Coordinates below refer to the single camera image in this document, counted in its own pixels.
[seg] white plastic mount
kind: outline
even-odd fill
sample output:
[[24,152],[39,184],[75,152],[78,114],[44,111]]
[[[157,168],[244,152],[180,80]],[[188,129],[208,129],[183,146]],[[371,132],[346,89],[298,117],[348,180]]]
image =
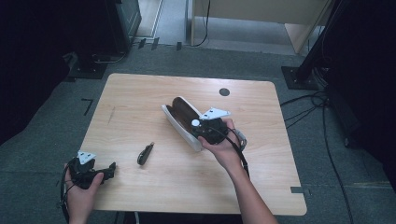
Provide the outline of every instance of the white plastic mount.
[[91,152],[84,152],[81,150],[78,152],[78,159],[79,159],[79,163],[81,165],[91,161],[95,157],[96,157],[96,155]]
[[218,119],[221,117],[231,115],[230,111],[216,109],[215,107],[211,107],[208,111],[206,111],[203,115],[201,115],[200,119]]

